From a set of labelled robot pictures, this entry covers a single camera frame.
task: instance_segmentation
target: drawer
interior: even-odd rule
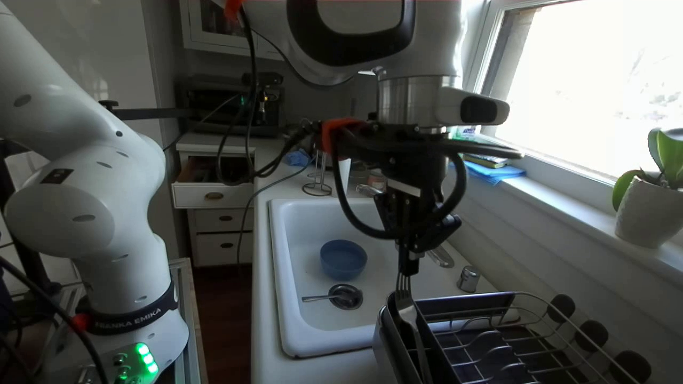
[[[171,197],[175,209],[219,209],[243,208],[253,193],[253,183],[171,183]]]
[[[191,233],[235,233],[235,230],[252,230],[253,214],[248,209],[240,227],[243,209],[200,209],[190,211]]]
[[[217,208],[243,208],[252,193],[253,183],[248,180],[236,183],[243,176],[243,167],[235,167],[232,159],[223,159],[223,177],[235,183],[221,183],[216,180],[216,160],[211,159],[190,159],[183,163],[181,174],[171,183],[171,197],[175,209],[217,209]]]
[[[195,266],[236,264],[238,236],[196,236],[195,238]],[[238,264],[252,262],[252,236],[243,233]]]

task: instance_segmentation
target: white cabinet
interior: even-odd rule
[[[240,28],[223,21],[223,0],[180,0],[183,47],[195,52],[216,52],[231,56],[250,56],[250,46]],[[281,61],[281,56],[253,36],[256,58]]]
[[[250,264],[253,214],[248,204],[253,183],[243,177],[252,176],[256,150],[225,143],[217,167],[219,137],[200,135],[202,145],[191,143],[196,137],[187,135],[177,143],[181,174],[171,183],[172,208],[187,211],[195,266]]]

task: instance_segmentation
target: dish rack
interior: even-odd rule
[[[411,329],[388,298],[375,332],[375,356],[406,384],[641,384],[651,376],[636,353],[610,356],[609,332],[593,321],[574,324],[574,301],[550,304],[524,293],[489,293],[417,301],[418,333],[428,360],[425,381],[417,372]]]

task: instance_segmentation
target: window sill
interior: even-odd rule
[[[584,238],[624,254],[628,261],[683,287],[683,245],[680,239],[669,239],[657,250],[629,245],[615,236],[615,216],[570,199],[527,177],[503,180],[499,183],[516,199],[533,204],[544,214],[566,223]]]

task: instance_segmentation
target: black cable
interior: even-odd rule
[[[7,360],[7,365],[2,368],[0,377],[7,376],[7,370],[10,368],[9,362],[15,360],[16,368],[21,370],[21,374],[26,376],[26,381],[38,384],[38,381],[29,374],[29,368],[28,368],[26,360],[15,353],[15,348],[10,348],[10,346],[7,344],[7,339],[2,339],[2,337],[0,337],[0,346],[2,346],[2,348],[7,351],[7,354],[9,354],[9,360]]]
[[[248,47],[250,47],[250,120],[248,120],[248,127],[245,127],[245,135],[243,135],[243,153],[248,157],[248,168],[250,174],[253,170],[253,159],[250,157],[250,140],[252,140],[252,127],[253,127],[253,120],[256,120],[256,87],[258,87],[258,71],[256,71],[256,46],[253,46],[253,31],[252,31],[252,21],[250,21],[250,15],[243,12],[243,7],[238,7],[238,17],[240,17],[240,23],[243,23],[243,32],[245,32],[245,38],[248,38]]]
[[[243,236],[243,227],[245,227],[245,223],[248,223],[248,211],[250,211],[250,208],[252,208],[253,199],[256,199],[260,193],[265,193],[265,191],[269,191],[269,189],[274,189],[274,185],[277,185],[277,183],[281,183],[281,181],[288,181],[288,180],[293,180],[293,177],[296,177],[296,176],[300,176],[304,168],[308,168],[308,167],[300,167],[299,170],[294,170],[294,174],[290,174],[290,176],[285,176],[285,177],[275,180],[274,183],[269,183],[269,185],[265,185],[265,189],[256,191],[256,193],[248,199],[248,204],[243,205],[243,211],[240,211],[240,223],[238,223],[238,238],[236,238],[236,264],[238,264],[238,253],[240,253],[240,236]]]
[[[94,351],[90,337],[70,323],[68,314],[60,306],[55,306],[43,288],[38,288],[34,282],[29,282],[15,264],[0,258],[0,266],[4,272],[9,272],[10,276],[15,276],[23,287],[28,287],[43,304],[46,304],[64,321],[64,324],[82,342],[82,346],[85,346],[85,351],[97,372],[100,382],[107,382],[107,372],[105,372],[102,358]]]
[[[263,168],[258,168],[253,176],[256,177],[269,177],[275,174],[275,168],[279,167],[281,159],[299,143],[303,141],[304,137],[312,137],[314,135],[314,129],[300,129],[299,132],[294,132],[281,147],[281,151],[269,163],[265,164]]]
[[[13,307],[9,307],[9,306],[4,306],[2,304],[2,307],[7,309],[7,314],[13,319],[13,323],[15,323],[15,326],[10,326],[9,332],[15,332],[16,333],[16,337],[15,337],[15,348],[18,348],[21,346],[21,339],[23,339],[23,323],[21,323],[21,319],[13,312]]]
[[[452,189],[450,197],[446,199],[446,204],[440,209],[431,211],[425,221],[417,223],[414,227],[390,229],[390,230],[371,229],[365,223],[360,223],[356,218],[356,214],[351,211],[351,208],[347,205],[345,193],[341,189],[341,176],[340,176],[340,164],[338,164],[340,153],[338,153],[338,145],[334,143],[338,141],[333,141],[333,147],[331,147],[331,159],[333,159],[331,163],[333,163],[333,180],[334,180],[334,189],[338,189],[338,194],[340,194],[341,211],[343,211],[343,216],[347,218],[350,224],[354,224],[360,233],[365,233],[370,238],[375,238],[375,239],[398,239],[398,238],[406,238],[406,236],[411,236],[411,233],[422,233],[428,227],[434,227],[436,223],[442,223],[458,205],[458,201],[465,194],[465,185],[467,185],[465,163],[460,160],[460,157],[450,153],[449,159],[454,164],[454,177],[456,180],[454,180],[454,189]]]
[[[200,117],[196,122],[196,127],[204,124],[206,120],[211,120],[216,113],[219,113],[219,110],[229,106],[231,103],[238,100],[238,94],[232,94],[231,99],[221,100],[217,106],[214,106],[204,117]],[[177,135],[167,147],[163,147],[163,151],[169,151],[183,135]]]
[[[232,100],[238,100],[238,99],[240,99],[240,94],[235,94],[235,96],[225,99],[225,103],[232,103]],[[236,116],[232,117],[229,131],[219,137],[219,143],[217,143],[217,150],[216,150],[216,180],[219,180],[221,183],[229,183],[229,181],[221,177],[221,150],[223,150],[223,145],[225,145],[225,141],[229,141],[229,135],[232,132],[232,129],[235,129],[236,122],[240,120],[240,113],[243,113],[243,104],[238,104]]]

